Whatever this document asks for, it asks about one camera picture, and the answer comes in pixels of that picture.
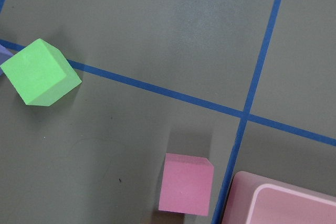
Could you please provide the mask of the pink plastic bin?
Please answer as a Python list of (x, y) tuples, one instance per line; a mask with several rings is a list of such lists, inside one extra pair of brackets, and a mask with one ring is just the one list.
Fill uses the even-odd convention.
[(335, 197), (239, 171), (223, 223), (335, 223)]

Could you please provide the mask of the green foam block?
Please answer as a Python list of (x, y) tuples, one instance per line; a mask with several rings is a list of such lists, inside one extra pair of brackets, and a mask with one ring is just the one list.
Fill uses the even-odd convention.
[(26, 105), (50, 106), (82, 83), (61, 51), (41, 38), (1, 69)]

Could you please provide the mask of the purple foam block right side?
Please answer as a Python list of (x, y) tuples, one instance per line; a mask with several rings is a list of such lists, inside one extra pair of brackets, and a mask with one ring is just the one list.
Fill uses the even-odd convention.
[(10, 59), (13, 54), (4, 46), (0, 45), (0, 65)]

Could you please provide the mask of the pink foam block near bin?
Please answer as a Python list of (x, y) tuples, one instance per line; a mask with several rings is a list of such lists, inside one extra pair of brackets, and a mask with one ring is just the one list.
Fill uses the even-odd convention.
[(165, 154), (159, 210), (207, 216), (213, 175), (205, 157)]

